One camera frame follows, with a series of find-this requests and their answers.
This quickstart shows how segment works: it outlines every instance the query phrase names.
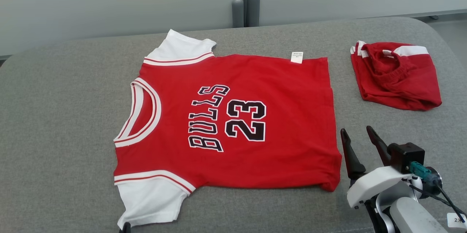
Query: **red stripe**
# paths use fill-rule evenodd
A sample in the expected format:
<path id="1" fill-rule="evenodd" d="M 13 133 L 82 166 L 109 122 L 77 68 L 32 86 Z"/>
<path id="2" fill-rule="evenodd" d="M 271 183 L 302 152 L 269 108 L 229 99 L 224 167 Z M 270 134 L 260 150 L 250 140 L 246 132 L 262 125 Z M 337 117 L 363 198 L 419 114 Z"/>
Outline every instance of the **red stripe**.
<path id="1" fill-rule="evenodd" d="M 128 118 L 128 121 L 125 124 L 125 127 L 123 127 L 123 130 L 122 130 L 121 134 L 117 137 L 117 139 L 120 139 L 120 137 L 125 132 L 125 129 L 128 127 L 128 124 L 130 123 L 130 119 L 133 117 L 133 114 L 135 113 L 135 107 L 136 107 L 136 88 L 135 88 L 135 86 L 133 86 L 133 109 L 131 111 L 130 118 Z"/>
<path id="2" fill-rule="evenodd" d="M 155 62 L 158 62 L 158 63 L 171 63 L 171 62 L 180 62 L 180 61 L 196 60 L 196 59 L 201 58 L 201 57 L 203 57 L 203 56 L 205 56 L 205 55 L 208 55 L 208 54 L 214 55 L 214 53 L 208 52 L 208 53 L 205 53 L 205 54 L 203 54 L 203 55 L 201 55 L 201 56 L 199 56 L 199 57 L 196 57 L 196 58 L 189 58 L 189 59 L 187 59 L 187 60 L 159 61 L 159 60 L 151 60 L 150 58 L 147 58 L 147 57 L 145 58 L 145 60 L 155 61 Z"/>
<path id="3" fill-rule="evenodd" d="M 141 85 L 143 85 L 144 87 L 146 87 L 146 91 L 147 91 L 148 93 L 150 93 L 151 95 L 154 96 L 154 94 L 153 94 L 152 92 L 149 91 L 149 88 L 148 88 L 146 85 L 142 84 L 141 82 L 139 82 L 139 81 L 137 81 L 137 80 L 135 80 L 134 82 L 138 82 L 139 84 L 141 84 Z M 145 130 L 147 130 L 147 129 L 151 126 L 151 124 L 154 122 L 154 119 L 155 119 L 155 113 L 154 113 L 154 115 L 152 115 L 152 119 L 151 119 L 150 123 L 147 125 L 147 127 L 146 127 L 143 131 L 141 131 L 138 135 L 136 135 L 135 137 L 130 137 L 130 138 L 126 138 L 126 139 L 124 139 L 124 140 L 116 141 L 115 143 L 125 142 L 125 141 L 131 140 L 131 139 L 134 139 L 134 138 L 140 136 L 142 133 L 145 132 Z"/>
<path id="4" fill-rule="evenodd" d="M 153 178 L 153 177 L 157 177 L 157 176 L 163 176 L 165 178 L 169 178 L 170 180 L 174 181 L 175 183 L 183 186 L 186 190 L 188 190 L 189 193 L 193 193 L 193 191 L 191 191 L 189 188 L 187 188 L 185 185 L 183 185 L 182 183 L 180 183 L 179 181 L 167 176 L 167 175 L 152 175 L 152 176 L 147 176 L 147 177 L 138 177 L 138 178 L 127 178 L 127 179 L 120 179 L 120 180 L 117 180 L 115 181 L 115 183 L 118 183 L 118 182 L 122 182 L 122 181 L 130 181 L 130 180 L 140 180 L 140 179 L 147 179 L 147 178 Z"/>

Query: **black cable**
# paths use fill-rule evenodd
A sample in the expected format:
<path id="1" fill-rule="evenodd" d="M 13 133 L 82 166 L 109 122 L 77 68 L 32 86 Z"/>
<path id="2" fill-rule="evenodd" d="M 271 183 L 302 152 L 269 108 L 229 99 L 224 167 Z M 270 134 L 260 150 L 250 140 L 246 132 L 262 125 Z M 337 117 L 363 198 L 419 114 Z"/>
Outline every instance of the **black cable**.
<path id="1" fill-rule="evenodd" d="M 420 192 L 420 193 L 422 193 L 422 194 L 424 194 L 424 195 L 427 195 L 427 196 L 429 196 L 429 197 L 431 197 L 431 198 L 433 198 L 433 199 L 435 199 L 435 200 L 437 200 L 437 201 L 442 202 L 444 205 L 447 205 L 447 206 L 449 206 L 449 207 L 451 207 L 451 208 L 457 209 L 457 210 L 459 211 L 459 213 L 464 214 L 464 215 L 467 216 L 467 214 L 466 214 L 464 211 L 462 211 L 460 208 L 458 208 L 458 207 L 455 206 L 455 205 L 454 205 L 454 206 L 451 206 L 450 203 L 448 203 L 448 202 L 447 202 L 446 200 L 444 200 L 443 198 L 439 198 L 438 196 L 435 196 L 434 194 L 429 193 L 428 191 L 425 191 L 425 190 L 422 190 L 422 189 L 420 189 L 420 188 L 418 188 L 418 187 L 415 187 L 414 185 L 409 185 L 409 187 L 412 188 L 412 189 L 415 190 L 415 191 L 418 191 L 418 192 Z"/>
<path id="2" fill-rule="evenodd" d="M 450 205 L 452 206 L 452 209 L 454 209 L 454 212 L 457 214 L 457 216 L 459 217 L 460 221 L 462 221 L 462 223 L 465 223 L 466 221 L 464 220 L 464 218 L 460 215 L 459 211 L 457 208 L 454 208 L 454 204 L 452 203 L 451 199 L 447 196 L 446 192 L 443 190 L 442 187 L 439 186 L 439 183 L 437 181 L 434 181 L 434 184 L 435 186 L 439 189 L 439 191 L 441 191 L 442 195 L 444 196 L 444 198 L 446 198 L 446 200 L 450 203 Z"/>

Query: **teal connector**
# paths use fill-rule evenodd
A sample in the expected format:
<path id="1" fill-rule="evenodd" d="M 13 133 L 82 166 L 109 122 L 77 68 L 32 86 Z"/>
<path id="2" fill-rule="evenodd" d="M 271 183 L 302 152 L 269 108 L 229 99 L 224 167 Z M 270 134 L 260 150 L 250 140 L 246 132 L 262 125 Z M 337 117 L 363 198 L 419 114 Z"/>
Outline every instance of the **teal connector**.
<path id="1" fill-rule="evenodd" d="M 416 176 L 420 176 L 422 179 L 427 179 L 431 175 L 432 171 L 424 167 L 419 162 L 410 162 L 409 171 Z"/>

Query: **floor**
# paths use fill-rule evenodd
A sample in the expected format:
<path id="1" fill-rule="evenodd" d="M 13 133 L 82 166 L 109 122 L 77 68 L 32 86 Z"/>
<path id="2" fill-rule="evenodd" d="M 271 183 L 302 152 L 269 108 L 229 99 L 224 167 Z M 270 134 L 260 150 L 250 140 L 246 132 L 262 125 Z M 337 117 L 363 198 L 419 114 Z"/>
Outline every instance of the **floor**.
<path id="1" fill-rule="evenodd" d="M 430 17 L 417 19 L 427 23 L 441 35 L 467 70 L 467 13 L 440 15 L 438 20 Z"/>

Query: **white sticker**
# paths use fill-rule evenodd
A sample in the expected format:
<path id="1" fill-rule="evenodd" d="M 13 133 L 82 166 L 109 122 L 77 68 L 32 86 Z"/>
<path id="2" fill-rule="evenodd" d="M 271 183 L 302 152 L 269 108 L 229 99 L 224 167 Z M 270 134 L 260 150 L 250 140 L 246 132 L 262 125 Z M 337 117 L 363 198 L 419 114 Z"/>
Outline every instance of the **white sticker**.
<path id="1" fill-rule="evenodd" d="M 464 214 L 461 214 L 462 218 L 467 224 L 467 219 Z M 447 226 L 450 228 L 464 228 L 467 229 L 467 226 L 462 223 L 460 218 L 457 216 L 456 213 L 447 213 Z"/>
<path id="2" fill-rule="evenodd" d="M 290 58 L 291 62 L 302 63 L 303 60 L 303 51 L 294 51 L 292 52 L 292 57 Z"/>

